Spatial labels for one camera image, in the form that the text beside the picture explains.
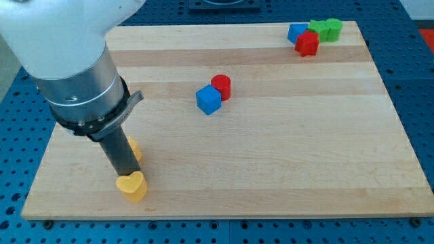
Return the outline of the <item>black wrist clamp flange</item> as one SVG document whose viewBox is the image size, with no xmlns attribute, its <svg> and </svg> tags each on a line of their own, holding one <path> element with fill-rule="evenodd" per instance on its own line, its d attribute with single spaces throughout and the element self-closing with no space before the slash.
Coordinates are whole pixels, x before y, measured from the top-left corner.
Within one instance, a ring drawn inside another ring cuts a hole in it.
<svg viewBox="0 0 434 244">
<path fill-rule="evenodd" d="M 121 124 L 133 111 L 135 105 L 144 99 L 141 91 L 131 94 L 125 80 L 122 77 L 119 78 L 124 91 L 123 97 L 109 113 L 97 117 L 93 121 L 72 122 L 62 118 L 60 113 L 55 111 L 54 105 L 51 105 L 50 110 L 55 120 L 74 136 L 87 136 L 93 142 L 102 141 L 104 137 L 120 128 Z"/>
</svg>

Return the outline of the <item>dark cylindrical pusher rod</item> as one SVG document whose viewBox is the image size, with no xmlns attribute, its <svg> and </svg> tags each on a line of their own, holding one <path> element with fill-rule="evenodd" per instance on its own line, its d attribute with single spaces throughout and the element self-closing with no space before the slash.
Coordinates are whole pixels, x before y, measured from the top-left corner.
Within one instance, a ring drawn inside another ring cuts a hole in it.
<svg viewBox="0 0 434 244">
<path fill-rule="evenodd" d="M 140 171 L 139 162 L 122 127 L 105 136 L 99 144 L 118 176 L 128 176 L 135 171 Z"/>
</svg>

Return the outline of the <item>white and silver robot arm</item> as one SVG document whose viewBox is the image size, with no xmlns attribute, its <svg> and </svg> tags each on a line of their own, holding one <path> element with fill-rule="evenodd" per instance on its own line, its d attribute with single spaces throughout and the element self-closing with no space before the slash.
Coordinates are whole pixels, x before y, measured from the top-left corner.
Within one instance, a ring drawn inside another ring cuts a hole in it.
<svg viewBox="0 0 434 244">
<path fill-rule="evenodd" d="M 140 169 L 122 129 L 141 91 L 119 75 L 106 34 L 144 0 L 1 2 L 1 36 L 73 135 L 99 143 L 117 174 Z"/>
</svg>

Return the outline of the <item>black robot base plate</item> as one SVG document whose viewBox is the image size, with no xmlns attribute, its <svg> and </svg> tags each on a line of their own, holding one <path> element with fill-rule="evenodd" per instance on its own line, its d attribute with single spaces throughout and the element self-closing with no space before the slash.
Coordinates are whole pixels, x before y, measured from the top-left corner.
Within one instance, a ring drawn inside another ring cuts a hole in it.
<svg viewBox="0 0 434 244">
<path fill-rule="evenodd" d="M 189 13 L 206 11 L 252 10 L 260 11 L 261 0 L 188 0 Z"/>
</svg>

